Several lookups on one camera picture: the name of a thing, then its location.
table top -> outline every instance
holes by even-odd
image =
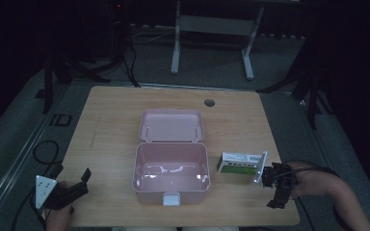
[[[204,104],[215,101],[214,107]],[[145,109],[201,112],[211,186],[200,204],[164,207],[138,201],[132,188],[136,148]],[[276,189],[251,176],[216,170],[222,152],[262,153],[266,166],[280,162],[260,97],[251,91],[94,87],[67,150],[59,180],[80,182],[92,171],[89,193],[74,201],[72,226],[258,226],[295,225],[294,202],[266,204]]]

white metal table leg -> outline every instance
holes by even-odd
[[[253,76],[253,70],[251,67],[251,58],[249,57],[249,54],[251,53],[251,47],[253,46],[254,38],[257,34],[257,29],[260,25],[260,20],[264,12],[264,7],[260,7],[259,12],[257,13],[256,20],[253,23],[253,26],[251,27],[251,33],[249,35],[249,43],[246,46],[245,49],[242,49],[242,59],[243,64],[245,66],[246,71],[246,78],[248,80],[252,80],[254,78]]]
[[[179,55],[180,55],[180,44],[179,44],[179,31],[180,31],[180,7],[181,2],[176,1],[176,20],[175,20],[175,46],[173,47],[171,74],[177,74],[179,69]]]

green and white box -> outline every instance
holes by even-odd
[[[246,154],[223,152],[217,170],[225,173],[254,175],[254,183],[258,183],[266,163],[267,151],[262,154]]]

box lid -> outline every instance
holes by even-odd
[[[147,109],[143,113],[140,139],[147,142],[197,142],[204,138],[198,110]]]

open box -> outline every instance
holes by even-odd
[[[201,114],[148,109],[143,114],[133,188],[141,203],[200,203],[210,187]]]

